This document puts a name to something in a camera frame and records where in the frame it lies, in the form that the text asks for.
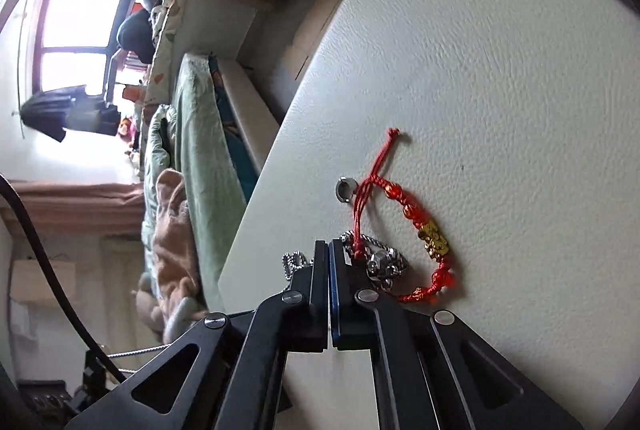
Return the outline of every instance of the dark clothing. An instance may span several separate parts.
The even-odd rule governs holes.
[[[101,95],[86,95],[85,86],[68,86],[32,95],[21,107],[20,118],[29,128],[58,142],[66,130],[82,130],[114,136],[120,112]]]
[[[124,20],[118,29],[117,40],[121,48],[135,52],[142,63],[151,64],[156,48],[148,11],[140,9]]]

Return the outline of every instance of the silver metal chain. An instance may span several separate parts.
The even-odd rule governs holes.
[[[353,231],[345,231],[340,235],[340,240],[343,244],[347,245],[351,248],[353,245]],[[380,249],[385,249],[387,251],[393,249],[391,246],[385,244],[384,242],[380,242],[377,238],[373,238],[369,235],[364,235],[364,233],[360,233],[360,240],[368,243],[369,245],[374,245],[379,247]]]
[[[307,261],[302,251],[294,251],[293,253],[285,253],[282,255],[282,266],[284,267],[284,276],[287,282],[291,282],[293,273],[299,269],[312,266],[313,264],[314,259],[312,258],[311,261]]]

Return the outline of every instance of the red string bracelet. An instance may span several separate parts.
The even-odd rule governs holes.
[[[424,248],[431,258],[438,263],[438,268],[431,274],[430,287],[418,287],[408,295],[397,296],[399,302],[420,302],[423,300],[433,301],[436,294],[444,287],[452,287],[454,285],[453,276],[450,273],[449,258],[445,257],[449,253],[449,244],[444,236],[440,233],[438,226],[431,215],[424,209],[413,196],[406,193],[397,183],[392,183],[378,175],[382,163],[385,161],[394,141],[400,135],[400,130],[390,128],[387,131],[388,139],[382,146],[378,157],[373,163],[369,175],[361,182],[353,201],[353,243],[354,258],[366,258],[366,248],[360,239],[360,217],[364,211],[373,190],[373,186],[377,186],[384,190],[385,195],[398,201],[402,205],[404,216],[411,220],[414,227],[418,230],[418,238],[424,241]]]

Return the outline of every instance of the black cable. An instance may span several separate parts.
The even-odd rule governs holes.
[[[78,318],[73,307],[71,307],[71,303],[60,285],[58,277],[49,263],[49,257],[47,256],[46,251],[44,251],[40,237],[33,226],[33,222],[31,222],[31,218],[29,217],[24,204],[12,185],[9,184],[9,181],[6,180],[2,174],[0,174],[0,195],[2,195],[2,198],[6,200],[7,204],[9,204],[16,216],[16,219],[20,222],[20,226],[29,241],[33,254],[36,257],[38,264],[40,264],[44,278],[46,278],[47,283],[53,292],[53,296],[55,296],[58,304],[60,304],[60,308],[62,308],[62,312],[69,320],[69,323],[71,323],[72,327],[76,330],[76,333],[78,333],[78,336],[80,336],[82,341],[84,341],[84,344],[95,354],[98,361],[102,363],[102,366],[111,372],[111,375],[118,382],[122,383],[126,380],[124,374],[118,370],[118,367],[107,357],[98,343],[91,337],[91,334],[86,330],[86,327],[82,324],[80,318]]]

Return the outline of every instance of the window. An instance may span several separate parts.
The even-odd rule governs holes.
[[[133,0],[44,0],[36,31],[33,91],[86,85],[106,92],[116,35]]]

